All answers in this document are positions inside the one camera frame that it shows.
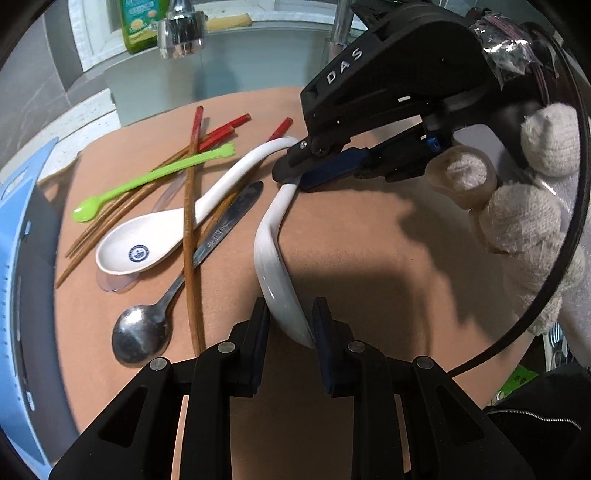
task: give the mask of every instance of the knit glove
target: knit glove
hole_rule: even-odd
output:
[[[517,315],[533,301],[564,241],[580,161],[576,111],[559,103],[539,110],[522,125],[521,147],[539,186],[508,183],[497,189],[489,158],[464,146],[434,158],[425,172],[434,190],[469,210],[477,240],[499,256],[505,292]],[[586,229],[581,243],[589,242]],[[561,326],[569,345],[569,336],[577,336],[575,343],[591,363],[591,281],[585,264],[584,248],[579,245],[556,294],[529,331],[535,335],[548,332],[561,309],[569,307],[570,315],[561,316]]]

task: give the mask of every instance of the metal spoon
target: metal spoon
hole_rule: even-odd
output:
[[[245,188],[228,211],[222,215],[212,233],[204,238],[193,254],[197,268],[240,221],[261,196],[263,183],[255,182]],[[111,344],[117,361],[126,367],[142,367],[160,356],[173,334],[168,316],[171,302],[184,285],[184,275],[174,280],[166,293],[153,305],[136,305],[125,310],[115,322]]]

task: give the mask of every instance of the screw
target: screw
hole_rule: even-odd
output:
[[[217,346],[217,350],[220,353],[230,353],[233,352],[235,348],[236,345],[234,345],[232,342],[222,342]]]
[[[162,370],[164,367],[166,367],[166,363],[167,362],[165,358],[158,357],[150,362],[150,368],[156,371]]]
[[[431,370],[435,363],[433,363],[433,359],[428,356],[420,356],[417,358],[417,365],[423,370]]]
[[[363,342],[360,342],[359,340],[353,340],[350,344],[347,345],[347,348],[350,352],[361,353],[365,351],[365,344]]]

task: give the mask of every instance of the dish soap bottle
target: dish soap bottle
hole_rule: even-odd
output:
[[[137,53],[155,47],[157,30],[154,27],[166,15],[168,0],[119,0],[119,4],[127,51]]]

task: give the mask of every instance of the green plastic spoon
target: green plastic spoon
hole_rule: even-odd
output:
[[[176,161],[171,163],[170,165],[166,165],[165,167],[158,168],[154,171],[147,173],[146,175],[142,175],[141,177],[136,178],[135,180],[131,180],[126,184],[122,185],[121,187],[117,187],[113,190],[104,193],[98,197],[89,197],[80,205],[78,208],[74,210],[72,216],[76,222],[88,222],[92,220],[97,213],[99,213],[100,208],[109,200],[112,200],[119,195],[133,190],[137,187],[141,187],[146,183],[149,183],[154,180],[158,180],[166,175],[170,175],[176,171],[184,170],[185,168],[193,167],[195,165],[199,165],[200,163],[205,163],[208,160],[214,160],[215,158],[227,158],[231,157],[236,154],[234,150],[234,143],[228,143],[223,145],[219,148],[215,148],[214,150],[210,150],[208,152],[200,153],[198,155],[194,155],[189,158],[185,158],[183,160]]]

